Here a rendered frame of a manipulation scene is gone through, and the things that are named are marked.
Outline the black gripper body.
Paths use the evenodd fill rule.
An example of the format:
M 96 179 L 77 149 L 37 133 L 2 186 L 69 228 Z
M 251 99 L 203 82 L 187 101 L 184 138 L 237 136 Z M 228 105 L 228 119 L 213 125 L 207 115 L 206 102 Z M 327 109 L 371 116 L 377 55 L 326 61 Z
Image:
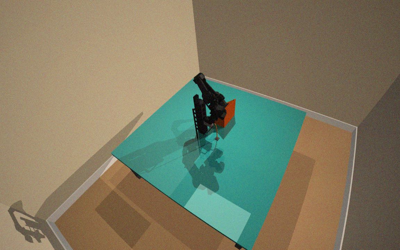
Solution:
M 223 110 L 223 109 L 225 109 L 225 107 L 223 107 L 223 106 L 221 106 L 221 109 Z M 204 121 L 206 122 L 206 123 L 208 123 L 208 124 L 212 124 L 213 122 L 214 122 L 214 120 L 215 120 L 215 114 L 213 113 L 213 110 L 210 108 L 210 110 L 211 110 L 211 112 L 210 112 L 210 117 L 209 116 L 207 116 L 205 119 L 204 119 Z

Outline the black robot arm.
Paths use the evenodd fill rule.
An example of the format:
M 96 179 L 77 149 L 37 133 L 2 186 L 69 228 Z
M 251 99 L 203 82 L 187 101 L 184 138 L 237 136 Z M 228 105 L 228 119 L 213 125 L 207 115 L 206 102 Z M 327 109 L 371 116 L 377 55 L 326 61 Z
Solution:
M 195 84 L 198 85 L 199 89 L 202 92 L 202 98 L 206 106 L 210 109 L 213 110 L 213 113 L 215 114 L 215 118 L 220 118 L 221 120 L 224 120 L 227 111 L 226 109 L 221 109 L 221 106 L 225 107 L 228 106 L 227 102 L 224 100 L 224 96 L 220 94 L 219 92 L 216 92 L 213 90 L 212 87 L 206 82 L 206 78 L 203 73 L 198 73 L 194 77 Z M 210 105 L 208 106 L 208 104 Z

